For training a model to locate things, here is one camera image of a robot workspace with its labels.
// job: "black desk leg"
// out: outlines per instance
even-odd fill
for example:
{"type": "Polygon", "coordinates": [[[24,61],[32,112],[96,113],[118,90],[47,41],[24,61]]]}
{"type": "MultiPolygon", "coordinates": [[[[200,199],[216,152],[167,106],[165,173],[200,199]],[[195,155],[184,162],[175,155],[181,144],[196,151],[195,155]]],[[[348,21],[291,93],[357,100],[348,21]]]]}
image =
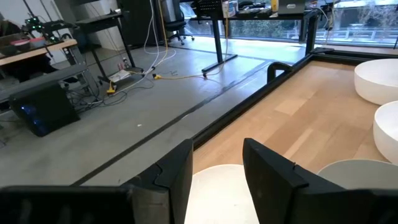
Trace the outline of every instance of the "black desk leg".
{"type": "Polygon", "coordinates": [[[307,20],[302,19],[300,21],[300,35],[298,36],[298,42],[304,43],[306,36],[307,36],[307,20]]]}
{"type": "Polygon", "coordinates": [[[397,47],[397,44],[398,44],[398,37],[397,37],[397,40],[396,40],[396,44],[394,45],[394,50],[397,47]]]}
{"type": "Polygon", "coordinates": [[[126,44],[126,41],[124,40],[124,36],[123,36],[123,32],[122,32],[122,27],[120,26],[120,22],[118,21],[117,24],[118,24],[118,29],[119,29],[120,36],[122,37],[124,48],[126,49],[126,54],[129,57],[129,60],[130,60],[130,63],[131,63],[131,67],[135,68],[136,64],[134,63],[134,61],[132,59],[129,46],[126,44]]]}
{"type": "Polygon", "coordinates": [[[318,16],[312,16],[308,20],[308,32],[307,32],[307,46],[305,48],[305,55],[308,55],[314,48],[315,38],[317,37],[317,24],[318,16]]]}
{"type": "MultiPolygon", "coordinates": [[[[224,63],[223,51],[221,50],[220,30],[218,27],[218,21],[213,19],[212,22],[213,22],[214,41],[216,43],[217,63],[214,63],[214,64],[202,69],[201,72],[203,72],[203,73],[208,73],[209,71],[213,70],[217,66],[220,66],[224,63]]],[[[237,56],[238,55],[229,55],[225,59],[225,62],[227,62],[233,58],[236,58],[237,56]]]]}
{"type": "Polygon", "coordinates": [[[86,37],[88,48],[90,49],[91,53],[94,56],[95,62],[98,65],[99,71],[101,72],[101,74],[102,74],[102,76],[104,78],[104,81],[108,80],[108,78],[107,78],[107,76],[105,74],[104,68],[101,65],[100,59],[98,58],[97,53],[95,52],[95,49],[93,48],[93,45],[91,44],[91,41],[89,40],[89,38],[88,38],[88,36],[86,34],[85,34],[85,37],[86,37]]]}

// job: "cardboard box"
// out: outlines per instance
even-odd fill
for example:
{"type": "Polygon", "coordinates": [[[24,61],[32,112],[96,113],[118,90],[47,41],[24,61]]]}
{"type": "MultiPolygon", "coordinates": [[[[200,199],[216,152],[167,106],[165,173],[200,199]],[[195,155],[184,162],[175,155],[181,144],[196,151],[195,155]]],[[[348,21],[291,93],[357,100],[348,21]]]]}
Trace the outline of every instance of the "cardboard box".
{"type": "Polygon", "coordinates": [[[223,2],[223,16],[224,18],[230,18],[235,16],[236,14],[236,6],[238,5],[238,1],[226,1],[223,2]]]}

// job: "standing desk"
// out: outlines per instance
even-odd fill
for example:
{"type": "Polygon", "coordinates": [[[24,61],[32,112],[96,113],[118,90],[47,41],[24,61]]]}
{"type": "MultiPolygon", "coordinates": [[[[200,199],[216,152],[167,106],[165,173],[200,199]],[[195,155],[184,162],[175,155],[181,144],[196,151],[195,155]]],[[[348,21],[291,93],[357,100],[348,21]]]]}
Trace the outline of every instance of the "standing desk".
{"type": "MultiPolygon", "coordinates": [[[[245,14],[243,17],[233,16],[228,18],[228,21],[245,21],[245,20],[257,20],[257,21],[271,21],[271,20],[300,20],[301,28],[300,28],[300,37],[299,41],[304,41],[305,36],[307,36],[307,46],[305,48],[305,54],[308,55],[314,48],[315,45],[315,37],[317,34],[317,23],[318,17],[321,15],[321,12],[318,9],[312,9],[309,11],[305,11],[303,14],[292,14],[292,15],[280,15],[274,16],[271,15],[261,15],[257,16],[258,14],[245,14]]],[[[225,18],[222,15],[214,14],[213,16],[208,17],[196,17],[191,18],[193,21],[212,21],[213,23],[213,33],[214,33],[214,40],[216,44],[216,53],[217,53],[217,62],[207,66],[206,68],[202,69],[204,74],[208,73],[212,69],[216,68],[217,66],[224,63],[223,59],[223,52],[221,50],[221,41],[220,41],[220,30],[218,21],[225,21],[225,18]]],[[[236,58],[238,55],[227,55],[225,62],[236,58]]]]}
{"type": "Polygon", "coordinates": [[[54,80],[64,80],[74,75],[78,75],[79,81],[82,85],[89,86],[92,94],[97,95],[97,93],[99,93],[99,89],[97,87],[95,79],[91,76],[91,73],[88,70],[86,63],[83,60],[83,56],[81,56],[80,51],[77,47],[77,41],[74,39],[65,40],[59,44],[48,46],[47,49],[42,47],[39,49],[33,49],[28,52],[24,52],[22,54],[13,55],[10,57],[3,57],[0,59],[0,69],[1,65],[6,65],[37,55],[46,54],[54,50],[62,50],[65,53],[70,63],[69,67],[58,70],[56,72],[52,72],[50,74],[42,75],[41,77],[28,80],[10,88],[6,88],[5,90],[0,90],[0,102],[7,101],[11,95],[18,92],[28,90],[29,88],[54,80]]]}
{"type": "MultiPolygon", "coordinates": [[[[99,77],[99,78],[106,82],[109,82],[109,79],[105,74],[104,68],[101,65],[101,61],[99,60],[99,58],[95,52],[95,49],[93,48],[93,45],[91,44],[90,40],[88,39],[88,34],[98,32],[101,30],[105,30],[105,29],[109,29],[109,28],[116,26],[118,28],[120,36],[122,38],[123,46],[126,49],[127,57],[130,60],[131,67],[136,68],[136,65],[135,65],[135,63],[132,59],[131,53],[130,53],[130,49],[123,37],[122,27],[119,22],[119,18],[122,18],[122,17],[123,17],[122,13],[114,13],[114,14],[98,16],[95,18],[85,19],[85,20],[76,22],[76,25],[80,26],[81,31],[84,33],[86,40],[87,40],[87,44],[88,44],[91,52],[93,53],[95,62],[97,63],[99,70],[101,71],[102,77],[99,77]]],[[[133,72],[143,72],[143,71],[144,70],[141,68],[136,68],[136,69],[134,69],[133,72]]]]}

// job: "yellow plug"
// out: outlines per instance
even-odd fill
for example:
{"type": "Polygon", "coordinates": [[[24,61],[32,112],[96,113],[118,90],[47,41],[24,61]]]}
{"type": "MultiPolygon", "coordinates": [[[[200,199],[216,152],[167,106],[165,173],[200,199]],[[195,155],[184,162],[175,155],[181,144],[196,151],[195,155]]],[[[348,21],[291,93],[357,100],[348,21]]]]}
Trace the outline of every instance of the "yellow plug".
{"type": "Polygon", "coordinates": [[[163,78],[163,77],[161,77],[160,75],[155,75],[155,77],[154,77],[155,80],[158,80],[158,79],[161,79],[161,78],[163,78]]]}
{"type": "Polygon", "coordinates": [[[115,89],[113,88],[113,86],[112,86],[112,82],[109,84],[109,89],[106,90],[106,93],[107,93],[107,94],[116,93],[116,90],[115,90],[115,89]]]}

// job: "black box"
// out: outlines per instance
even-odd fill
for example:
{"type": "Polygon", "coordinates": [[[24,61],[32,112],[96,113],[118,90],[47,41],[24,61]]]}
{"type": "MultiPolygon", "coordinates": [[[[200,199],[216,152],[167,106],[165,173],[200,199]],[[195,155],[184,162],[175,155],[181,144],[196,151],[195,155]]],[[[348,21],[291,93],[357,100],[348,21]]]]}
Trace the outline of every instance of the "black box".
{"type": "Polygon", "coordinates": [[[9,103],[15,114],[39,137],[80,120],[58,82],[12,95],[9,103]]]}

